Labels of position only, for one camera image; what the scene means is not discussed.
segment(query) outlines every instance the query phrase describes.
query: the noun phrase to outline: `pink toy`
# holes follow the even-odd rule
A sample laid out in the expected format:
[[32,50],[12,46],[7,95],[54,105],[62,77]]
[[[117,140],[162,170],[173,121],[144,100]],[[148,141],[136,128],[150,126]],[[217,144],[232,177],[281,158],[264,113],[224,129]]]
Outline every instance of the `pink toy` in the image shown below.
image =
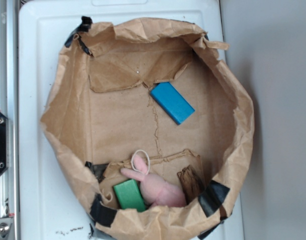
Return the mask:
[[[148,166],[145,161],[137,155],[139,151],[146,154]],[[185,195],[179,187],[166,182],[157,174],[149,174],[150,160],[145,151],[136,151],[132,157],[131,163],[134,170],[122,168],[121,173],[128,178],[141,182],[139,188],[147,204],[152,204],[151,207],[158,205],[169,207],[186,206]]]

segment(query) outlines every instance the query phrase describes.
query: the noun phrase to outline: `blue block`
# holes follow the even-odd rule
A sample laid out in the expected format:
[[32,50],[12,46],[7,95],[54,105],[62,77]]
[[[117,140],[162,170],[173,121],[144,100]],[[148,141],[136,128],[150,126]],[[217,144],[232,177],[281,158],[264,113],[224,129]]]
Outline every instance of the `blue block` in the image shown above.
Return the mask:
[[181,124],[195,111],[169,82],[158,84],[151,95],[177,124]]

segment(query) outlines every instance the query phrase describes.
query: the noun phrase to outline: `metal frame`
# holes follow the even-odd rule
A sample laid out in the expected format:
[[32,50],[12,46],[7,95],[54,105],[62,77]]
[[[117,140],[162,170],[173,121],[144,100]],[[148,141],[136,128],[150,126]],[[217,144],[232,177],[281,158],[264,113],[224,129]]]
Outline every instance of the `metal frame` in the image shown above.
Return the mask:
[[12,217],[8,239],[19,240],[18,190],[18,0],[0,0],[0,111],[7,116],[8,169],[0,177],[0,219]]

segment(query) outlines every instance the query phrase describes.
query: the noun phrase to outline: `white wall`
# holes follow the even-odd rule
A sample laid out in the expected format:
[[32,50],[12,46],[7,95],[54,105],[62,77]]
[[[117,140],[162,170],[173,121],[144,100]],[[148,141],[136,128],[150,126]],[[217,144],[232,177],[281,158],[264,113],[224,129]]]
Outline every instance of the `white wall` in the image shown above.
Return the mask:
[[246,240],[306,240],[306,0],[221,0],[227,62],[254,100]]

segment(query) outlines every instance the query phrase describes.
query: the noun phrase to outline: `screw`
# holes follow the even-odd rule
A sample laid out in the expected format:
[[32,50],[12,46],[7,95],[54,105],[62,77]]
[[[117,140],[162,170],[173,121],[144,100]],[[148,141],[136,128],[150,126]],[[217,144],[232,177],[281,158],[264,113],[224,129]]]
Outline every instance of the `screw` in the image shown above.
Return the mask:
[[6,223],[2,222],[0,224],[0,234],[6,234],[9,231],[9,225],[7,225]]
[[4,167],[4,163],[0,162],[0,169]]
[[4,119],[0,117],[0,124],[4,123]]

